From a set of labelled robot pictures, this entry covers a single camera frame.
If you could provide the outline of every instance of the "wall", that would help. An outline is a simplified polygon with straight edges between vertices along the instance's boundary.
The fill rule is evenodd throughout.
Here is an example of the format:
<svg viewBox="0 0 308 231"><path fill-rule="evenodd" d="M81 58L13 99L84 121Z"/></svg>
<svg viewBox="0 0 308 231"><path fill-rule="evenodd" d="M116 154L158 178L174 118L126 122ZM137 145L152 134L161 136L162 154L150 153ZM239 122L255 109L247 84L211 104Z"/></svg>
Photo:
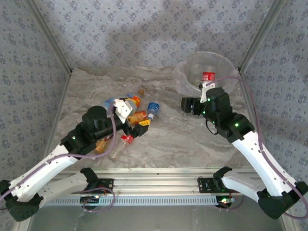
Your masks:
<svg viewBox="0 0 308 231"><path fill-rule="evenodd" d="M176 65L214 51L238 66L272 0L35 0L71 67Z"/></svg>
<svg viewBox="0 0 308 231"><path fill-rule="evenodd" d="M42 158L68 75L21 0L0 9L0 180L12 180ZM0 230L12 226L0 211Z"/></svg>
<svg viewBox="0 0 308 231"><path fill-rule="evenodd" d="M289 1L245 73L256 96L269 150L296 180L305 182L308 182L307 25L307 1ZM298 215L305 214L302 203L296 209ZM307 222L301 225L308 230Z"/></svg>

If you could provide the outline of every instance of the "purple cable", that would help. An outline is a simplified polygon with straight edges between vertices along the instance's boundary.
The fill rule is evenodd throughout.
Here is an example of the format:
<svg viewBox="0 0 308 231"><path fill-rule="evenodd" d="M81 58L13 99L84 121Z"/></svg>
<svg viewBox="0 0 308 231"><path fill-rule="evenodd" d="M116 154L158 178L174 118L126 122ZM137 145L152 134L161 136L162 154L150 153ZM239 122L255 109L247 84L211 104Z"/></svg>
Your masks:
<svg viewBox="0 0 308 231"><path fill-rule="evenodd" d="M247 89L249 90L249 94L250 94L250 98L251 98L251 101L252 101L252 104L253 104L253 108L254 108L254 114L255 114L255 117L256 117L256 123L257 123L257 133L258 133L258 143L259 143L259 148L260 148L260 151L264 157L264 159L266 160L266 162L269 164L269 166L274 170L274 172L288 185L290 186L291 189L294 190L294 192L296 192L296 194L299 196L299 198L303 201L305 207L306 207L306 214L302 217L296 217L296 216L293 216L291 214L288 214L288 213L284 213L285 215L287 215L288 217L291 217L293 219L298 219L298 220L305 220L308 218L308 202L307 200L304 198L304 196L298 191L298 189L296 187L294 187L288 180L287 178L285 178L283 176L283 174L274 166L274 164L270 161L270 159L267 157L266 153L264 152L263 150L263 142L264 142L264 138L263 138L263 135L262 135L262 132L261 132L261 126L260 126L260 122L259 122L259 117L258 117L258 114L257 114L257 106L256 106L256 101L255 101L255 98L254 98L254 95L253 95L253 92L252 90L250 89L249 85L246 83L245 80L243 80L242 78L239 78L239 77L234 77L234 76L230 76L230 77L223 77L223 78L219 78L219 79L216 79L212 82L209 82L206 84L206 86L210 85L210 84L213 84L213 83L216 83L218 81L221 81L223 79L228 79L228 78L232 78L232 79L237 79L241 82L243 82L245 84L245 86L247 87Z"/></svg>
<svg viewBox="0 0 308 231"><path fill-rule="evenodd" d="M87 203L89 200L91 200L91 199L88 199L88 200L86 200L86 201L83 203L83 206L82 206L82 207L83 207L84 211L89 212L89 213L99 213L99 212L106 211L107 209L111 208L111 207L115 204L115 201L116 201L116 197L115 197L115 196L116 196L116 195L115 195L114 191L112 191L111 189L105 188L105 187L99 187L99 188L95 188L95 189L83 190L83 191L79 191L79 192L75 192L75 193L89 193L89 192L95 191L95 190L107 190L107 191L111 192L111 193L112 193L112 196L113 196L113 199L112 199L111 204L108 205L107 207L102 208L102 209L99 209L99 210L89 210L89 209L86 209L86 208L85 208L86 203Z"/></svg>
<svg viewBox="0 0 308 231"><path fill-rule="evenodd" d="M109 110L109 114L112 115L113 111L112 111L113 105L111 104L108 108ZM6 191L1 197L0 197L0 202L11 192L13 192L15 190L16 187L19 187L20 185L22 185L26 180L28 180L30 177L32 177L35 173L37 173L39 170L41 170L45 165L48 165L51 161L54 161L56 159L59 159L61 157L65 157L65 156L72 156L72 157L79 157L79 158L98 158L98 157L103 157L105 155L108 155L113 148L115 147L115 143L116 143L116 122L115 119L113 118L113 116L111 116L111 123L112 123L112 128L113 128L113 137L112 137L112 142L111 142L111 147L110 149L102 154L99 155L91 155L91 156L86 156L86 155L80 155L80 154L71 154L71 153L67 153L67 154L61 154L58 156L55 156L51 159L49 159L45 164L42 164L41 166L39 166L38 168L36 168L33 172L31 172L29 175L27 175L26 177L24 177L18 184L16 184L13 188L9 189L8 191Z"/></svg>

